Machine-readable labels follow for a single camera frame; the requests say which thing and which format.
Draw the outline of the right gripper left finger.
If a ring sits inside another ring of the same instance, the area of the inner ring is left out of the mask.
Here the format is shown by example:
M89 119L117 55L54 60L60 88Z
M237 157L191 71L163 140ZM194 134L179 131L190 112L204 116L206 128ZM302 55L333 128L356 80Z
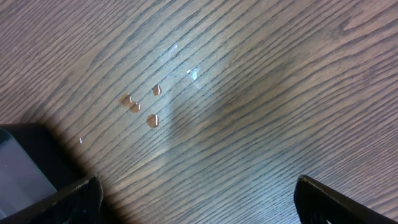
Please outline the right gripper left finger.
M1 220L2 224L96 224L100 222L103 189L95 175Z

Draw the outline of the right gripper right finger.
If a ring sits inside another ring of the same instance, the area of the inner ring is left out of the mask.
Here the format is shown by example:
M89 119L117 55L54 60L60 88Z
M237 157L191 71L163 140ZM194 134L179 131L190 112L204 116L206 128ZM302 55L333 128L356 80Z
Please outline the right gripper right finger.
M297 179L294 204L300 222L306 224L397 224L307 175Z

